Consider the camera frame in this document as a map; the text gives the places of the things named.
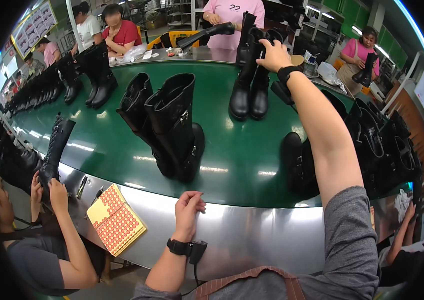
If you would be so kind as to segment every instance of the white cloth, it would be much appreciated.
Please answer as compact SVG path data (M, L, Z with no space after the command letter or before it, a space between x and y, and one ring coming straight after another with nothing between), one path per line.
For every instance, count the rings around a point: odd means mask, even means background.
M96 17L88 16L82 24L77 25L78 36L84 50L93 43L93 35L100 33L100 24Z

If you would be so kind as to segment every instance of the woman's left hand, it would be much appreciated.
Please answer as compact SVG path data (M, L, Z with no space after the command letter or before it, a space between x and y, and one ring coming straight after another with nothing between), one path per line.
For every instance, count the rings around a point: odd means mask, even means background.
M32 179L31 191L30 191L30 200L38 204L42 200L43 188L39 182L39 172L35 172Z

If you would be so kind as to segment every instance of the hand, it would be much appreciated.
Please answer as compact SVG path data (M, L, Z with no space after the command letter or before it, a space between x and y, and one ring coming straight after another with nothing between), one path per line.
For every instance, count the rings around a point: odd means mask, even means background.
M30 201L32 204L39 204L42 200L43 188L39 182L39 172L35 172L32 179Z
M53 211L56 214L68 212L68 194L65 184L61 184L57 179L52 178L49 182L49 190Z
M265 58L256 59L257 64L275 73L281 68L292 66L286 45L278 40L274 40L274 45L266 39L260 39L259 42L265 47Z
M361 59L356 59L354 64L356 66L358 66L360 69L364 69L365 68L365 61L361 60Z
M189 190L180 196L175 204L175 233L172 240L190 242L195 234L195 214L205 211L205 202L200 198L202 192Z
M416 205L409 202L409 207L407 208L406 215L404 216L404 220L410 221L414 215L416 214Z
M212 25L217 25L220 24L220 16L217 15L216 13L209 13L207 15L207 21L209 21L210 24Z

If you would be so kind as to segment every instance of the poster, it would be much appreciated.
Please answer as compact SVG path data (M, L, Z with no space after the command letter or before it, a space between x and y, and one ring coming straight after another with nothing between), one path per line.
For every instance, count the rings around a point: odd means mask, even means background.
M57 24L48 1L32 11L15 28L11 39L22 59L30 53L37 42Z

